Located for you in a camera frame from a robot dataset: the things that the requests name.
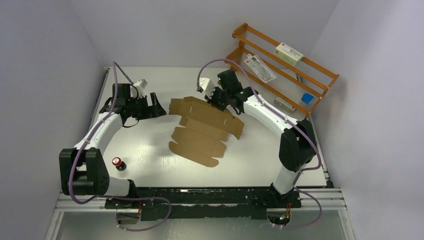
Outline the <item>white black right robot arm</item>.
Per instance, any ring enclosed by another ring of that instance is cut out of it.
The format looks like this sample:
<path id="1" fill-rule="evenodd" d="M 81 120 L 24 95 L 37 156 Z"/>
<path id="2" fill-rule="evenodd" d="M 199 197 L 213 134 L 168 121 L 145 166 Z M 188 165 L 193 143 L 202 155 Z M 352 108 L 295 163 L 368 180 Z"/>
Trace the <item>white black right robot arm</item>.
<path id="1" fill-rule="evenodd" d="M 270 105 L 252 87 L 243 87 L 236 73 L 225 70 L 217 75 L 219 85 L 200 77 L 198 88 L 204 91 L 208 104 L 224 111 L 233 108 L 237 114 L 247 114 L 262 123 L 279 139 L 278 159 L 281 168 L 270 188 L 270 202 L 282 207 L 299 179 L 299 174 L 317 155 L 317 142 L 309 120 L 296 120 Z"/>

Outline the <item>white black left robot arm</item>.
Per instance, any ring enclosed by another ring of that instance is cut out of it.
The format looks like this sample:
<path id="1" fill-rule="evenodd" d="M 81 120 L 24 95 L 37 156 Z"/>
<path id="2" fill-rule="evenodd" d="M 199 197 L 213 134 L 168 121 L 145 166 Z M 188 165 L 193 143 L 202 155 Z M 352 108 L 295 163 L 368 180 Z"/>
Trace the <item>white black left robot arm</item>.
<path id="1" fill-rule="evenodd" d="M 130 179 L 111 177 L 103 158 L 114 135 L 126 121 L 167 115 L 155 92 L 141 95 L 142 87 L 129 83 L 112 85 L 112 96 L 100 109 L 97 120 L 86 136 L 72 148 L 59 153 L 62 192 L 68 196 L 117 196 L 126 208 L 134 207 L 139 194 Z"/>

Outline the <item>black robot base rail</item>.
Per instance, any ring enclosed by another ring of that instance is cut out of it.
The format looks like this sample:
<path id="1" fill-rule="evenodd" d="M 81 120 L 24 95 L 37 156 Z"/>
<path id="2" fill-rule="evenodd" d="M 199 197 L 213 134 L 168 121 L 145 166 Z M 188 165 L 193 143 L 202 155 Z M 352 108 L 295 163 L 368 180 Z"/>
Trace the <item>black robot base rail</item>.
<path id="1" fill-rule="evenodd" d="M 108 199 L 108 210 L 141 210 L 141 221 L 202 218 L 267 220 L 270 209 L 300 208 L 300 194 L 283 195 L 269 186 L 259 187 L 137 187 L 139 201 Z"/>

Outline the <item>brown cardboard box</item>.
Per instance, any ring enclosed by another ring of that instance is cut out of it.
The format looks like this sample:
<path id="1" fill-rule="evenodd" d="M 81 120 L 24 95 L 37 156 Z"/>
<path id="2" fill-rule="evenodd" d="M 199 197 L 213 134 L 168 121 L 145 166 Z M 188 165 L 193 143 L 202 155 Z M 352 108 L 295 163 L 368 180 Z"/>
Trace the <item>brown cardboard box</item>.
<path id="1" fill-rule="evenodd" d="M 224 157 L 229 135 L 240 139 L 245 126 L 228 109 L 220 111 L 193 96 L 172 98 L 168 113 L 181 117 L 168 143 L 171 152 L 208 168 Z"/>

